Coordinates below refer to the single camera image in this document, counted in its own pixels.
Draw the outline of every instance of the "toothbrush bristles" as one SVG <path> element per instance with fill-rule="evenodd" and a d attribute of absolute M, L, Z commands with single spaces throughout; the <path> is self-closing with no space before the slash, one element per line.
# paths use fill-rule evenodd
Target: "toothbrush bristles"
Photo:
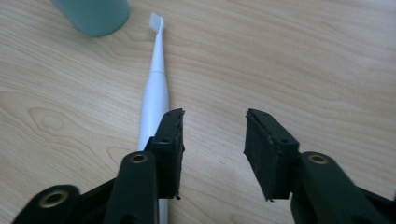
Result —
<path fill-rule="evenodd" d="M 155 12 L 152 12 L 149 19 L 149 27 L 155 31 L 156 34 L 158 34 L 159 32 L 163 32 L 164 26 L 165 21 L 163 20 L 163 17 L 157 15 Z"/>

